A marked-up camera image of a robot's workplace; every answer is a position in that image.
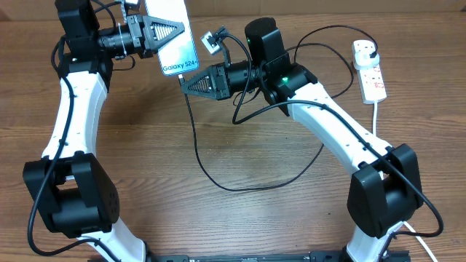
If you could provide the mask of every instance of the white power cord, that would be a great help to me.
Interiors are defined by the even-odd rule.
[[[372,117],[372,134],[377,135],[377,101],[374,102],[374,116]]]
[[[410,224],[408,224],[408,222],[405,221],[405,222],[403,222],[403,224],[405,225],[405,227],[406,227],[407,229],[409,229],[409,231],[411,231],[411,232],[413,232],[413,233],[416,232],[416,231],[413,229],[413,227],[412,227]],[[427,254],[429,254],[429,256],[430,256],[430,258],[432,259],[432,261],[438,262],[438,261],[437,261],[437,258],[435,258],[435,256],[434,256],[434,253],[430,250],[430,248],[427,246],[427,244],[424,242],[424,240],[423,240],[421,237],[416,237],[416,238],[417,238],[417,240],[419,240],[419,243],[421,243],[421,245],[422,245],[422,246],[424,247],[424,249],[427,251]]]
[[[372,118],[372,134],[374,134],[374,135],[376,135],[377,111],[378,111],[378,105],[377,105],[377,101],[375,101],[374,102],[374,117]],[[408,222],[404,221],[403,225],[405,225],[405,227],[409,231],[411,231],[413,233],[416,233],[416,231],[413,229],[413,227],[410,224],[408,224]],[[416,237],[416,238],[419,241],[419,243],[421,243],[423,248],[426,250],[427,254],[429,254],[432,261],[438,262],[437,258],[435,258],[435,256],[434,256],[434,253],[430,250],[430,248],[427,246],[427,244],[424,242],[424,240],[421,237]]]

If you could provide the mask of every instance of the white robotic arm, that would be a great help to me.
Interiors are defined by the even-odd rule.
[[[307,100],[326,104],[350,123],[351,126],[379,152],[379,154],[387,154],[386,148],[390,147],[390,144],[376,137],[357,123],[331,99],[331,96],[325,91],[324,86],[320,82],[303,86],[296,90],[295,96],[288,100]],[[294,120],[307,127],[330,149],[350,176],[360,169],[360,163],[372,163],[377,160],[370,151],[363,147],[360,141],[358,141],[341,121],[327,110],[322,110],[317,106],[294,103],[288,105],[288,111]],[[353,261],[357,262],[378,261],[379,254],[388,236],[392,232],[398,230],[402,225],[402,221],[396,223],[387,231],[384,237],[379,239],[368,236],[356,226],[353,238],[347,245],[347,254]]]
[[[95,142],[98,122],[100,110],[107,97],[107,87],[99,73],[92,74],[89,71],[81,71],[69,74],[67,79],[74,91],[74,109],[66,146],[60,158],[70,158],[79,151],[83,154],[96,156]],[[52,138],[42,154],[42,157],[48,156],[49,159],[53,159],[57,152],[70,104],[68,86],[63,79],[60,80],[60,84],[61,101],[55,128]],[[67,176],[66,179],[71,180],[74,177]],[[112,225],[110,232],[95,231],[78,237],[78,239],[86,238],[99,239],[121,261],[146,262],[145,243],[131,233],[121,218],[118,218],[116,223]],[[94,247],[107,261],[112,261],[101,247],[94,243],[89,243],[89,245]]]
[[[97,156],[95,142],[103,102],[107,98],[107,87],[99,73],[89,71],[71,73],[67,76],[74,91],[74,109],[70,129],[66,137],[66,146],[60,158],[72,157],[75,152],[92,153]],[[42,157],[55,157],[65,127],[70,108],[69,91],[63,79],[60,80],[61,100],[55,128]]]
[[[320,82],[309,83],[296,90],[295,93],[296,95],[288,100],[308,100],[326,104],[340,114],[379,154],[382,156],[387,154],[386,148],[391,145],[370,133],[341,109]],[[377,160],[374,154],[364,148],[343,123],[327,110],[322,110],[317,106],[294,103],[288,105],[288,111],[294,120],[307,127],[330,149],[349,175],[359,170],[358,165],[361,162],[372,163]]]

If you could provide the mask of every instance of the wood grain surface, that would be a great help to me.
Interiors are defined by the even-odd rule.
[[[198,39],[225,25],[245,41],[244,26],[255,17],[196,17]],[[388,99],[379,106],[378,135],[394,146],[409,144],[419,158],[422,188],[440,210],[444,233],[426,239],[440,261],[466,256],[466,15],[277,16],[285,46],[324,25],[347,24],[379,43]],[[22,179],[25,162],[36,161],[52,133],[60,86],[50,53],[63,34],[57,22],[0,23],[0,261],[86,261],[98,254],[77,247],[54,258],[35,255],[26,240],[32,199]],[[351,43],[362,36],[331,29],[309,41],[330,44],[350,60]],[[201,67],[221,61],[196,40]],[[228,42],[234,61],[244,59]],[[322,47],[299,51],[299,63],[316,74],[331,94],[347,86],[343,62]],[[115,72],[100,115],[98,159],[119,191],[121,218],[157,254],[239,255],[340,250],[354,223],[346,208],[350,180],[324,149],[302,178],[272,191],[234,194],[215,187],[199,168],[176,76],[164,77],[156,58],[138,60],[130,72]],[[126,67],[130,61],[118,62]],[[363,105],[358,83],[336,102],[363,126],[372,106]],[[259,97],[244,116],[262,108]],[[191,98],[200,156],[222,185],[272,185],[304,168],[320,142],[279,110],[234,126],[232,100]],[[410,220],[418,231],[436,223],[425,205]],[[49,233],[38,218],[37,245],[44,250],[71,240]],[[394,240],[414,261],[428,257],[413,237]]]
[[[104,4],[113,0],[100,0]],[[146,14],[141,0],[141,12]],[[58,20],[55,0],[0,0],[0,21]],[[376,12],[459,12],[466,0],[185,0],[190,17]],[[122,17],[120,11],[115,17]],[[106,12],[99,18],[108,17]]]

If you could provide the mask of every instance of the power plug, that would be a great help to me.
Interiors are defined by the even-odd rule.
[[[376,48],[373,42],[369,40],[357,40],[352,44],[353,63],[358,70],[370,69],[377,66],[380,62],[379,54],[375,57],[371,55]]]

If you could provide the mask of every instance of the robotic arm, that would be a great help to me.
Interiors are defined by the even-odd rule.
[[[48,169],[53,169],[51,178],[45,181],[38,206],[49,231],[80,240],[98,239],[101,245],[89,243],[108,261],[114,260],[110,252],[120,261],[150,262],[154,258],[149,247],[131,234],[119,218],[117,189],[95,157],[98,120],[110,87],[112,59],[131,54],[138,54],[141,59],[152,57],[183,33],[184,25],[140,14],[129,15],[130,9],[139,8],[135,1],[121,1],[121,5],[126,24],[118,27],[114,24],[113,28],[99,31],[90,0],[55,1],[70,49],[68,54],[59,54],[60,108],[42,159],[25,164],[23,179],[36,200]],[[70,107],[69,88],[74,95],[73,107]],[[60,141],[71,109],[66,141]],[[53,167],[61,143],[64,147]],[[67,180],[75,180],[77,187],[60,190],[58,186]],[[33,250],[40,255],[52,255]]]
[[[210,66],[188,81],[180,75],[182,92],[223,100],[235,92],[250,92],[258,87],[270,105],[279,105],[286,116],[293,117],[316,134],[351,176],[347,207],[357,226],[352,240],[339,254],[339,259],[378,261],[389,235],[397,231],[403,221],[410,219],[423,201],[379,157],[369,151],[341,119],[323,109],[329,108],[340,115],[377,154],[395,165],[422,191],[416,154],[407,145],[392,148],[389,143],[371,134],[331,99],[316,76],[304,66],[290,63],[273,18],[260,18],[245,27],[253,60],[250,76],[247,61],[231,63],[229,51],[223,43],[227,34],[227,30],[221,27],[201,38],[212,55],[223,51],[225,62]],[[245,89],[248,78],[249,88]],[[283,104],[294,100],[298,102]],[[386,255],[386,259],[392,261],[396,261],[396,257]],[[409,257],[402,255],[399,259],[405,261]]]

